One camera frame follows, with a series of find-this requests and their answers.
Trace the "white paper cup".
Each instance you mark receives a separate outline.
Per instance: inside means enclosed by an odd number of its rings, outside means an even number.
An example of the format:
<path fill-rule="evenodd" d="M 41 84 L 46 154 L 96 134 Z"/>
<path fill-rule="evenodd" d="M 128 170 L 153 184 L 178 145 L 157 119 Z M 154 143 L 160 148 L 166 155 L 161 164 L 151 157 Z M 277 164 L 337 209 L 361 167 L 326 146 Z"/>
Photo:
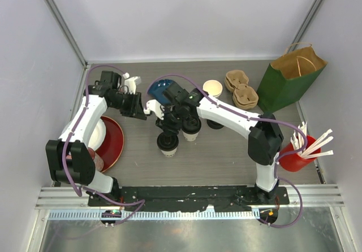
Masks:
<path fill-rule="evenodd" d="M 161 150 L 162 154 L 167 157 L 171 158 L 176 154 L 177 148 L 174 148 L 172 150 Z"/>
<path fill-rule="evenodd" d="M 183 136 L 184 138 L 188 141 L 188 142 L 192 142 L 195 141 L 197 139 L 197 136 L 199 134 L 199 131 L 193 131 L 193 132 L 189 132 L 189 131 L 184 131 L 183 132 Z"/>

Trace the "stack of black lids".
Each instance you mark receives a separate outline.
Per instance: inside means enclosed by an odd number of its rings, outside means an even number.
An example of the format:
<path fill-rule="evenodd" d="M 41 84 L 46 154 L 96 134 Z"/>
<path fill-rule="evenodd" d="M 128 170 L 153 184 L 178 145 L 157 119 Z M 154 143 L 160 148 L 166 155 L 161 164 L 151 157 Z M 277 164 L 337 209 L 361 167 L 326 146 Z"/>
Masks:
<path fill-rule="evenodd" d="M 211 129 L 215 130 L 222 129 L 224 127 L 224 125 L 209 119 L 206 120 L 206 123 Z"/>

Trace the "stack of white paper cups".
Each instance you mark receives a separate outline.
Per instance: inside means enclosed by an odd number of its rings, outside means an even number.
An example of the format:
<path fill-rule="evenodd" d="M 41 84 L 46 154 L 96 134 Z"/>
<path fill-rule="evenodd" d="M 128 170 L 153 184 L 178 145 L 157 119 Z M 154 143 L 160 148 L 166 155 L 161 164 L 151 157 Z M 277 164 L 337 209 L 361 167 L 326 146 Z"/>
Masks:
<path fill-rule="evenodd" d="M 208 80 L 204 82 L 202 89 L 203 91 L 207 92 L 209 95 L 218 98 L 222 94 L 223 86 L 217 80 Z"/>

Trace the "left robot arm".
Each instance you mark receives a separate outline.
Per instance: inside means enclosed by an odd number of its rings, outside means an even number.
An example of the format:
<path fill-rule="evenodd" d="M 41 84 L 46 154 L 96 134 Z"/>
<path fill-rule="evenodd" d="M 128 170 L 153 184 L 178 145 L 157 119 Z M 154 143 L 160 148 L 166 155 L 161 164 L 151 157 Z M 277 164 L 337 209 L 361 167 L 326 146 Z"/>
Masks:
<path fill-rule="evenodd" d="M 98 194 L 108 206 L 120 201 L 117 180 L 96 170 L 88 144 L 108 108 L 119 110 L 125 117 L 146 120 L 141 93 L 136 90 L 140 83 L 138 76 L 103 71 L 93 85 L 86 84 L 81 106 L 70 125 L 59 139 L 49 140 L 45 146 L 53 181 L 70 184 L 78 196 L 83 190 Z"/>

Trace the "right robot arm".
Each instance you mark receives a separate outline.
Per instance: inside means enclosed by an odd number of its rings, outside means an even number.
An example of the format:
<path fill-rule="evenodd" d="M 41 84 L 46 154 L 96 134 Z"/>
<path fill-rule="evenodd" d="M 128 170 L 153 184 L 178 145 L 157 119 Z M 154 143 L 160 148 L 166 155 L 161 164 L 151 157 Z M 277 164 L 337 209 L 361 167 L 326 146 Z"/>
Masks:
<path fill-rule="evenodd" d="M 147 93 L 152 97 L 147 108 L 156 114 L 156 126 L 162 129 L 157 146 L 165 156 L 176 153 L 179 132 L 187 141 L 194 141 L 205 119 L 212 129 L 227 127 L 247 140 L 248 155 L 257 168 L 256 201 L 267 204 L 277 196 L 275 164 L 283 135 L 273 114 L 258 115 L 234 108 L 200 88 L 188 92 L 173 80 L 159 80 Z"/>

